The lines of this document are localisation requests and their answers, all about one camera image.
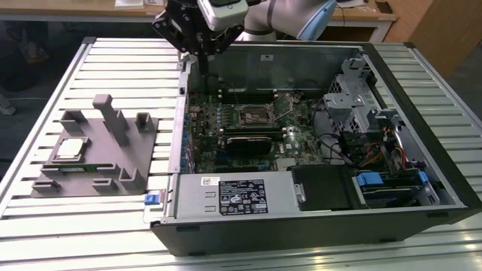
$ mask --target table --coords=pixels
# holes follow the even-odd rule
[[[416,49],[376,44],[404,92],[474,190],[482,195],[482,123]],[[478,270],[482,214],[436,226],[403,242],[333,246],[208,257],[173,257],[142,222],[144,197],[30,198],[62,126],[65,109],[92,117],[90,98],[113,96],[124,116],[160,118],[148,190],[167,187],[167,161],[175,110],[177,52],[162,39],[98,38],[84,43],[0,183],[0,265],[2,270]],[[377,89],[388,107],[387,91]]]
[[[149,23],[162,11],[161,6],[114,10],[113,3],[114,0],[1,0],[0,20]],[[369,0],[363,7],[336,9],[328,26],[373,28],[369,42],[381,42],[396,20],[397,16],[380,13]]]

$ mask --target cable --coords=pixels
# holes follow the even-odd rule
[[[377,145],[377,144],[379,144],[379,142],[371,143],[371,144],[368,145],[368,147],[367,147],[367,156],[365,156],[365,159],[368,159],[371,147],[375,146],[375,145]]]
[[[312,114],[312,116],[311,116],[311,127],[312,127],[312,130],[313,130],[313,134],[315,134],[315,136],[316,136],[316,138],[319,138],[319,137],[321,137],[324,134],[321,134],[321,135],[317,135],[316,134],[316,130],[315,130],[315,115],[316,115],[316,112],[317,112],[317,107],[319,107],[319,105],[321,104],[321,101],[323,101],[323,99],[320,98],[319,99],[319,101],[317,101],[317,103],[316,103],[316,107],[315,107],[315,112],[313,112],[313,114]]]
[[[395,150],[397,150],[400,152],[401,168],[404,169],[404,162],[407,161],[407,156],[404,155],[404,150],[400,147],[395,147]]]
[[[331,145],[331,147],[329,147],[329,158],[324,158],[324,159],[327,159],[328,161],[331,161],[331,160],[343,160],[341,158],[333,158],[333,157],[332,157],[332,148],[333,148],[335,145],[339,145],[339,143],[336,142],[336,143],[333,143],[333,144]]]
[[[376,162],[381,158],[381,153],[377,153],[372,158],[369,158],[368,161],[365,161],[363,164],[360,164],[360,168],[369,165],[371,163]]]
[[[336,134],[331,134],[331,133],[324,133],[324,134],[320,134],[319,137],[324,136],[324,135],[336,135]],[[329,149],[329,151],[332,151],[340,158],[341,160],[351,166],[351,167],[357,167],[356,164],[349,160],[349,158],[347,158],[344,156],[344,154],[341,154],[339,151],[336,151],[332,146],[329,146],[321,139],[317,139],[319,142],[321,143],[321,145],[324,147],[327,147]]]
[[[319,137],[321,137],[321,136],[332,136],[333,138],[339,138],[339,135],[337,134],[333,134],[333,133],[321,133],[320,135],[319,135]]]
[[[345,26],[345,20],[344,20],[344,9],[336,4],[336,7],[341,9],[341,16],[343,16],[343,27]]]
[[[313,83],[313,85],[316,86],[316,88],[321,89],[321,86],[319,85],[319,83],[317,83],[313,79],[305,78],[305,79],[299,80],[297,83],[300,83],[300,82],[303,82],[303,81],[307,81],[307,82]]]

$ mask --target power supply label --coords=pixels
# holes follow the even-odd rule
[[[219,181],[219,213],[223,216],[267,212],[264,180]]]

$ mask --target blue latch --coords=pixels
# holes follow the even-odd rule
[[[146,194],[144,198],[144,205],[158,205],[160,204],[160,195]]]
[[[356,176],[357,185],[381,185],[383,180],[377,172],[361,172]]]
[[[422,180],[422,183],[426,183],[428,181],[427,173],[424,173],[423,171],[418,172],[418,176],[419,176],[419,178]]]

